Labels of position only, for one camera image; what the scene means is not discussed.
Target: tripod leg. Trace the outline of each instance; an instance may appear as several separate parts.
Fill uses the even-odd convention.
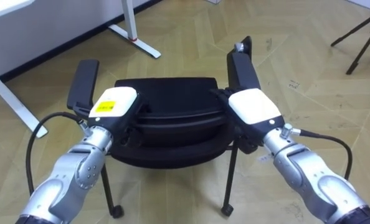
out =
[[[335,40],[330,46],[334,47],[336,44],[338,44],[341,41],[343,41],[349,35],[357,32],[358,30],[360,30],[360,28],[366,26],[368,23],[370,23],[370,17],[368,19],[366,19],[364,22],[360,23],[360,25],[356,26],[354,29],[352,29],[350,32],[348,32],[346,35],[344,35],[344,36],[338,38],[337,40]]]
[[[365,46],[362,48],[358,56],[355,58],[355,60],[353,61],[349,69],[347,70],[346,72],[347,75],[351,75],[354,69],[358,66],[359,59],[361,59],[362,55],[365,53],[366,49],[368,49],[369,45],[370,45],[370,38],[368,39],[368,41],[366,42]]]
[[[221,208],[222,214],[224,214],[227,217],[229,217],[230,214],[232,214],[232,212],[234,211],[234,208],[229,204],[229,198],[230,198],[230,191],[232,190],[232,181],[234,179],[238,146],[239,146],[238,139],[235,139],[234,144],[232,146],[232,152],[230,154],[227,188],[225,189],[224,204]]]

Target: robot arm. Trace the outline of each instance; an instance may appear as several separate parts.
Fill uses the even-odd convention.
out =
[[[370,224],[370,208],[344,178],[291,134],[275,104],[259,89],[231,95],[229,113],[243,133],[263,144],[287,184],[302,197],[307,209],[327,224]]]
[[[141,107],[130,87],[107,89],[92,108],[84,137],[55,163],[51,175],[31,195],[17,224],[70,223],[105,164],[105,155]]]

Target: chair armrest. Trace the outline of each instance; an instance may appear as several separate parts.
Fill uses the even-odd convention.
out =
[[[242,41],[244,52],[234,50],[227,54],[227,69],[229,88],[258,88],[261,89],[259,78],[255,72],[252,59],[252,39],[246,37]]]
[[[91,109],[92,96],[99,69],[98,60],[81,60],[74,75],[67,97],[67,108]]]

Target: herringbone parquet floor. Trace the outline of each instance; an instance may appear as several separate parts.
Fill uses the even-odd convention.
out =
[[[101,61],[95,98],[116,79],[214,77],[227,84],[225,55],[246,35],[263,91],[298,128],[337,136],[353,147],[351,183],[370,204],[370,49],[353,75],[345,71],[368,39],[370,26],[331,48],[330,43],[370,15],[344,0],[164,0],[136,16],[143,41],[161,51],[158,60],[110,31],[74,47],[8,83],[38,117],[67,111],[65,102],[78,61]],[[36,141],[34,177],[44,180],[55,160],[82,133],[55,119]],[[28,199],[24,155],[30,132],[0,99],[0,223],[14,223]],[[299,139],[343,174],[346,153],[337,144]],[[180,170],[147,170],[110,158],[107,167],[115,202],[125,216],[112,219],[99,182],[73,223],[207,224],[319,223],[264,154],[240,154],[229,219],[218,212],[224,197],[229,155]]]

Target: connector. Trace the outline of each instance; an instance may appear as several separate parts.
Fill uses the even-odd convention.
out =
[[[84,122],[84,120],[81,120],[81,122],[79,122],[78,125],[80,126],[81,130],[84,132],[84,135],[86,137],[91,136],[92,132],[88,125]]]
[[[301,130],[298,129],[298,128],[292,128],[292,130],[290,131],[290,133],[292,135],[300,136]]]

